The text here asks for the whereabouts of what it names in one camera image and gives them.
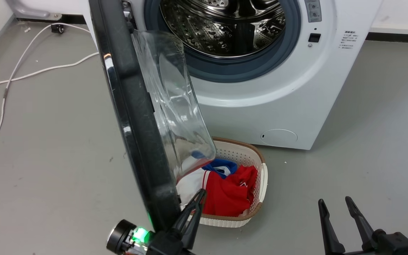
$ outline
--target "black baseboard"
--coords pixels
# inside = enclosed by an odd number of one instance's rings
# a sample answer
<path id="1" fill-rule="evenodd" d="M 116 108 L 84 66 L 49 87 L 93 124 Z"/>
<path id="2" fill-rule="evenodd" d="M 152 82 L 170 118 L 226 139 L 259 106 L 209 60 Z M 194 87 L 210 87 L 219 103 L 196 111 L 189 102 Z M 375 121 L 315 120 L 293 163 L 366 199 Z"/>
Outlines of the black baseboard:
<path id="1" fill-rule="evenodd" d="M 55 23 L 62 22 L 67 24 L 86 24 L 83 15 L 63 15 L 58 21 L 44 21 L 39 19 L 18 19 L 19 21 Z M 368 33 L 367 41 L 379 42 L 402 42 L 408 43 L 408 34 L 388 34 L 388 33 Z"/>

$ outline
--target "metal bracket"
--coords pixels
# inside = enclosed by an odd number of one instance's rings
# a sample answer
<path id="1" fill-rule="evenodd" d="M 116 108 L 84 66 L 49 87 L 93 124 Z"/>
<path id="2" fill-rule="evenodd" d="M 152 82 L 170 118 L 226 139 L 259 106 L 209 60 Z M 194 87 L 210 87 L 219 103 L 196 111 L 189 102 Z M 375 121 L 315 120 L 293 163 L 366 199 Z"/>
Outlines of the metal bracket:
<path id="1" fill-rule="evenodd" d="M 17 18 L 21 19 L 43 19 L 46 21 L 58 21 L 62 18 L 61 13 L 50 13 L 45 10 L 29 8 L 21 0 L 5 0 Z"/>

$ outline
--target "red clothing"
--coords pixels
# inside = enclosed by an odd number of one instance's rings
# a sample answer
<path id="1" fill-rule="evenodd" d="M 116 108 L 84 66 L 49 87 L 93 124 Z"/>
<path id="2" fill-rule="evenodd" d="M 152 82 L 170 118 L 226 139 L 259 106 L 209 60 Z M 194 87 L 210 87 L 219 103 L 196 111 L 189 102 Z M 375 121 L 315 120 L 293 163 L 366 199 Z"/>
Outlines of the red clothing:
<path id="1" fill-rule="evenodd" d="M 257 170 L 254 166 L 240 166 L 226 179 L 211 171 L 205 184 L 207 198 L 205 214 L 238 217 L 250 208 L 254 199 Z"/>

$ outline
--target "transparent glass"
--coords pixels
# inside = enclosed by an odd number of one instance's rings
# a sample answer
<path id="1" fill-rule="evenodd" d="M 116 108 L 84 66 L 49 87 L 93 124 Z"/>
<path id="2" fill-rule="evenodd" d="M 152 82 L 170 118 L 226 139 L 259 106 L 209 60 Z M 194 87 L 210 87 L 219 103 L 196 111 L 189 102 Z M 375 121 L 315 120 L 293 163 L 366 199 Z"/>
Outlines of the transparent glass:
<path id="1" fill-rule="evenodd" d="M 132 39 L 169 167 L 179 181 L 216 154 L 188 74 L 183 43 L 161 31 L 135 31 Z"/>

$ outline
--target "blue clothing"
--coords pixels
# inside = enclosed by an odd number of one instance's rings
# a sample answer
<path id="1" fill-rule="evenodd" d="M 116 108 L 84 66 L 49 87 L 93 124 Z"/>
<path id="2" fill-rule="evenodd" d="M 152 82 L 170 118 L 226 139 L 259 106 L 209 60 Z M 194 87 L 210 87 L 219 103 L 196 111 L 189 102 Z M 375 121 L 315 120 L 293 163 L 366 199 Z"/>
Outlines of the blue clothing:
<path id="1" fill-rule="evenodd" d="M 217 158 L 202 168 L 207 171 L 215 171 L 221 176 L 221 178 L 225 179 L 228 175 L 237 171 L 237 164 L 229 160 Z"/>

